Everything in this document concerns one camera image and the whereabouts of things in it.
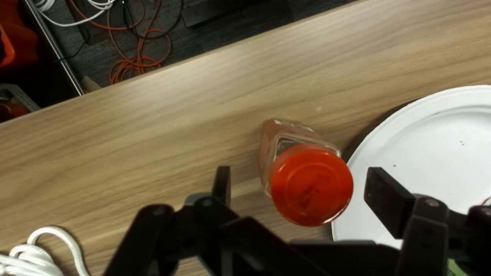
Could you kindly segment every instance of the floor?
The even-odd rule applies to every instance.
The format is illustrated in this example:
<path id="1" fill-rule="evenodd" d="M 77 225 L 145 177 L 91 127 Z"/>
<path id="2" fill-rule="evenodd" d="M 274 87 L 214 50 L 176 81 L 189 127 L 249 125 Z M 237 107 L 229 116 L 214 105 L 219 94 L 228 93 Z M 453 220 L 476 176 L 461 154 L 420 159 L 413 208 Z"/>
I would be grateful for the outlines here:
<path id="1" fill-rule="evenodd" d="M 136 16 L 142 15 L 143 6 L 146 7 L 148 22 L 157 7 L 159 0 L 133 0 Z M 217 47 L 240 41 L 243 38 L 289 24 L 297 19 L 338 7 L 354 0 L 251 0 L 248 7 L 222 15 L 212 21 L 203 22 L 196 27 L 188 27 L 182 19 L 171 32 L 173 52 L 163 65 L 183 61 L 186 58 L 214 50 Z M 85 6 L 85 0 L 76 0 L 82 10 L 91 13 L 93 10 Z M 50 16 L 59 21 L 73 21 L 74 15 L 70 12 L 67 1 L 57 1 L 48 12 Z M 180 12 L 179 0 L 165 0 L 163 7 L 157 16 L 156 25 L 166 29 L 173 24 Z M 120 1 L 114 6 L 111 13 L 113 25 L 123 25 L 123 7 Z M 71 61 L 79 78 L 90 76 L 100 85 L 111 84 L 111 68 L 122 59 L 110 39 L 108 30 L 85 24 L 82 27 L 53 27 L 59 38 L 67 58 Z M 137 38 L 131 30 L 116 33 L 123 53 L 134 56 Z M 146 45 L 146 55 L 162 56 L 169 50 L 168 41 L 153 39 Z"/>

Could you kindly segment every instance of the wooden table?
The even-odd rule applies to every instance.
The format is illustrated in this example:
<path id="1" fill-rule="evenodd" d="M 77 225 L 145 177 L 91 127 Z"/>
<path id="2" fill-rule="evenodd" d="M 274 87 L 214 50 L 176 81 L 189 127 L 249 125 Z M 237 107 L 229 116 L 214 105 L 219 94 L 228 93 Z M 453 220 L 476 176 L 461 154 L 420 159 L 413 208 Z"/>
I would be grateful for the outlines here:
<path id="1" fill-rule="evenodd" d="M 179 208 L 220 163 L 234 168 L 239 213 L 286 239 L 328 236 L 263 194 L 262 121 L 303 121 L 347 148 L 401 104 L 490 82 L 490 13 L 489 0 L 360 1 L 2 124 L 2 248 L 59 223 L 102 274 L 143 205 Z"/>

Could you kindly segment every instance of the clear plastic bottle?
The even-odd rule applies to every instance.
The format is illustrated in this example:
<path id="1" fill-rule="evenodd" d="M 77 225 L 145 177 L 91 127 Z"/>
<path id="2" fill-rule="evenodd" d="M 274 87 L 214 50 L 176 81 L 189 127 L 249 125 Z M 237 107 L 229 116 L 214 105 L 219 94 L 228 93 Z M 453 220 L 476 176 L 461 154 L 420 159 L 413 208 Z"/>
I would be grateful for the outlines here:
<path id="1" fill-rule="evenodd" d="M 286 119 L 263 124 L 260 173 L 278 211 L 300 225 L 334 220 L 354 194 L 354 177 L 340 150 L 314 128 Z"/>

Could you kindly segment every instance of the white cable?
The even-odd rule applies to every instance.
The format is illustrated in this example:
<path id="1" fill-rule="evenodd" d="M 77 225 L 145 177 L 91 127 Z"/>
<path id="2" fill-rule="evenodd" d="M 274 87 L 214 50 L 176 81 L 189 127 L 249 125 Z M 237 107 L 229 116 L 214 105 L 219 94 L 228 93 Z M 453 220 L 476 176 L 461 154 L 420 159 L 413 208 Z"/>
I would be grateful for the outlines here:
<path id="1" fill-rule="evenodd" d="M 61 22 L 61 21 L 56 21 L 53 19 L 51 16 L 48 16 L 45 12 L 50 10 L 56 0 L 39 0 L 36 2 L 36 6 L 39 7 L 41 13 L 53 24 L 56 25 L 61 25 L 61 27 L 73 27 L 73 25 L 79 25 L 79 24 L 85 24 L 88 21 L 93 21 L 96 19 L 97 16 L 103 15 L 107 10 L 110 10 L 113 7 L 113 4 L 116 2 L 117 0 L 105 0 L 105 1 L 96 1 L 96 0 L 88 0 L 88 2 L 97 9 L 97 12 L 93 15 L 93 16 L 88 16 L 88 18 L 84 18 L 80 21 L 71 21 L 71 22 Z"/>
<path id="2" fill-rule="evenodd" d="M 27 243 L 14 246 L 10 255 L 0 254 L 0 276 L 64 276 L 50 252 L 36 245 L 44 234 L 61 237 L 73 251 L 79 276 L 90 276 L 80 245 L 61 226 L 42 226 L 31 232 Z"/>

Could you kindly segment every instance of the bottle cap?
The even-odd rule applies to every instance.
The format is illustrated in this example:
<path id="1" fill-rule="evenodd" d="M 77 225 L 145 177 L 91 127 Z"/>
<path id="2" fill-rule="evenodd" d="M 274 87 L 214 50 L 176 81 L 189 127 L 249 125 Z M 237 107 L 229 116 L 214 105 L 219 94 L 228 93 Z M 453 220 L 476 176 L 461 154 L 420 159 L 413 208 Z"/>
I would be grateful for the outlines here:
<path id="1" fill-rule="evenodd" d="M 300 225 L 338 217 L 354 194 L 354 177 L 337 153 L 314 144 L 283 151 L 272 165 L 271 193 L 278 211 Z"/>

